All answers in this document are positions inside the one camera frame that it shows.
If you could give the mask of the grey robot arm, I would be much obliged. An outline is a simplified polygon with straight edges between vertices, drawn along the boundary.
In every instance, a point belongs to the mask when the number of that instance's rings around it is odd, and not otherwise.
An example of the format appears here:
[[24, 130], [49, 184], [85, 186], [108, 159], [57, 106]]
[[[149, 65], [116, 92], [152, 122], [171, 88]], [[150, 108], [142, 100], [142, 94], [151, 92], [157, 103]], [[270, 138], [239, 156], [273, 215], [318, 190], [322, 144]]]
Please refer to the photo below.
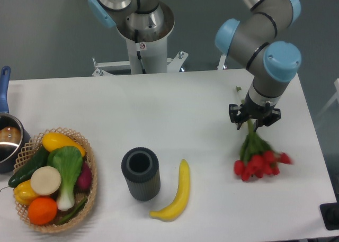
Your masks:
[[[174, 28], [171, 9], [160, 0], [87, 0], [102, 25], [125, 39], [133, 74], [167, 73], [167, 38]], [[246, 22], [227, 20], [215, 37], [216, 47], [235, 59], [254, 79], [241, 105], [230, 104], [232, 123], [255, 120], [256, 128], [281, 118], [276, 104], [301, 65], [292, 43], [276, 41], [300, 15], [299, 0], [243, 0], [252, 12]]]

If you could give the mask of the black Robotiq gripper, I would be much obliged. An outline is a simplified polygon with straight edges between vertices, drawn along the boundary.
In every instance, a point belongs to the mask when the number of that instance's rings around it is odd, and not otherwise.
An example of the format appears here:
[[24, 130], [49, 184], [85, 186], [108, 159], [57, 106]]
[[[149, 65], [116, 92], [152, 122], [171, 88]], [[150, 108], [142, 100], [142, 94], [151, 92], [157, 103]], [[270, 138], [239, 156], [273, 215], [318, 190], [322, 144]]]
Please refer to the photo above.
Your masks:
[[247, 93], [241, 105], [229, 104], [231, 123], [237, 130], [249, 119], [255, 119], [254, 132], [261, 127], [269, 127], [281, 119], [281, 110], [275, 108], [277, 98], [265, 97], [259, 93]]

